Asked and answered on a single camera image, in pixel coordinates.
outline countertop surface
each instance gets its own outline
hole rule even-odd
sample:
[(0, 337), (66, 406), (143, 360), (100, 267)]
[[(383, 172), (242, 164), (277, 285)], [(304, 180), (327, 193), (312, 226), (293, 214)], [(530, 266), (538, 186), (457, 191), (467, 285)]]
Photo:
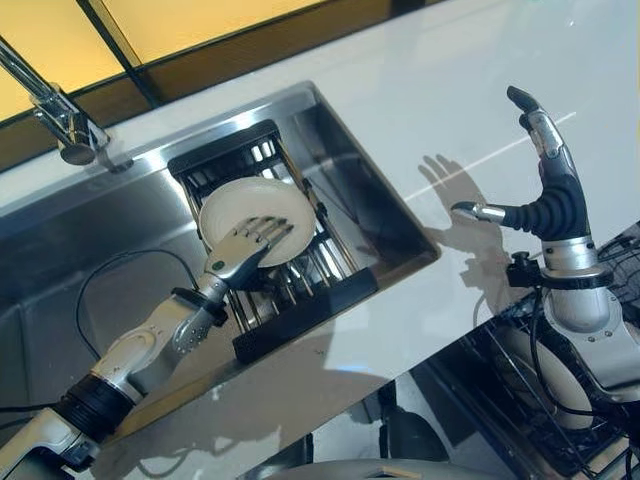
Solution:
[[(640, 219), (637, 2), (449, 0), (110, 129), (141, 151), (311, 80), (407, 202), (440, 258), (173, 414), (105, 449), (97, 478), (233, 478), (490, 318), (522, 292), (508, 253), (539, 242), (453, 220), (458, 200), (527, 203), (537, 158), (505, 91), (558, 123), (596, 243)], [(90, 171), (55, 152), (0, 175), (0, 213)]]

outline white plate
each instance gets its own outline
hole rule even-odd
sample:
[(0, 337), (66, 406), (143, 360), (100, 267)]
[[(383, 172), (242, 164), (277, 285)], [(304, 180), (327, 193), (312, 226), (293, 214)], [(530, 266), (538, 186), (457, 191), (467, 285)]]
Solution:
[(307, 198), (280, 180), (247, 177), (226, 183), (207, 197), (198, 223), (209, 248), (215, 246), (242, 220), (262, 216), (284, 217), (293, 230), (262, 259), (260, 267), (288, 262), (307, 248), (316, 219)]
[[(545, 406), (554, 414), (556, 421), (565, 428), (579, 430), (589, 428), (593, 423), (592, 417), (584, 415), (573, 415), (560, 411), (551, 401), (546, 401), (546, 396), (542, 391), (542, 386), (538, 382), (535, 369), (533, 367), (533, 358), (531, 356), (531, 347), (529, 346), (529, 335), (517, 330), (513, 327), (505, 327), (498, 331), (498, 341), (505, 351), (514, 360), (514, 363), (521, 370), (529, 384), (536, 393), (545, 399)], [(502, 353), (494, 349), (494, 364), (501, 371), (504, 380), (512, 386), (516, 395), (530, 406), (537, 403), (534, 396), (526, 389), (522, 380), (513, 371), (512, 367), (507, 367), (506, 362), (496, 361), (503, 358)], [(591, 402), (586, 392), (580, 385), (580, 382), (573, 375), (562, 361), (556, 355), (538, 342), (538, 359), (540, 360), (540, 370), (547, 381), (549, 390), (561, 404), (576, 410), (591, 411)]]

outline sink basin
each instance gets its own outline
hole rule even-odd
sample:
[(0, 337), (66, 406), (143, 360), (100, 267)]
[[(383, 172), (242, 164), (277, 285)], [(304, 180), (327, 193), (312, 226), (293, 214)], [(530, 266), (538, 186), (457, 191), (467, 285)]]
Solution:
[[(317, 187), (349, 255), (358, 268), (372, 272), (378, 289), (435, 260), (418, 224), (320, 93), (312, 84), (296, 85), (177, 133), (136, 155), (126, 171), (100, 172), (4, 217), (0, 405), (53, 402), (92, 366), (73, 308), (83, 279), (112, 255), (163, 248), (181, 255), (196, 275), (202, 271), (206, 251), (194, 206), (167, 163), (210, 151), (221, 139), (265, 120), (277, 126), (283, 148)], [(90, 283), (81, 304), (82, 328), (104, 352), (176, 286), (189, 286), (176, 260), (158, 253), (133, 257)], [(236, 360), (232, 341), (246, 333), (247, 322), (230, 320), (212, 330), (170, 381), (134, 410), (121, 434), (246, 368)], [(0, 442), (14, 431), (0, 431)]]

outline chrome faucet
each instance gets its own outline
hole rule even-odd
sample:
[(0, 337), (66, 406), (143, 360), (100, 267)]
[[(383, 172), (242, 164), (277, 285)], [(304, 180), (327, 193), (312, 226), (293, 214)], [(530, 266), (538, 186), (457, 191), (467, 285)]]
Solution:
[(109, 143), (109, 135), (58, 85), (46, 82), (2, 36), (0, 64), (29, 92), (34, 116), (56, 136), (65, 162), (87, 165)]

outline robotic arm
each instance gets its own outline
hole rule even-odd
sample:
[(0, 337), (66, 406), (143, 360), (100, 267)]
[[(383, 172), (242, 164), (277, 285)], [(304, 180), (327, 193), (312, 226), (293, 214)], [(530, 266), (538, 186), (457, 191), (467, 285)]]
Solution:
[[(529, 260), (527, 252), (518, 252), (507, 269), (509, 283), (544, 287), (549, 324), (572, 344), (601, 397), (631, 405), (640, 400), (640, 335), (623, 321), (620, 303), (607, 288), (612, 274), (598, 264), (584, 193), (569, 149), (532, 96), (515, 87), (509, 87), (507, 96), (522, 110), (520, 125), (540, 158), (542, 194), (519, 207), (459, 202), (452, 210), (540, 238), (544, 268)], [(639, 436), (640, 425), (629, 430), (632, 438)]]
[(53, 408), (43, 409), (0, 450), (0, 479), (70, 478), (61, 467), (88, 468), (131, 409), (169, 378), (212, 326), (222, 326), (227, 291), (246, 285), (267, 251), (292, 229), (284, 218), (261, 217), (229, 232), (207, 258), (198, 290), (175, 288)]

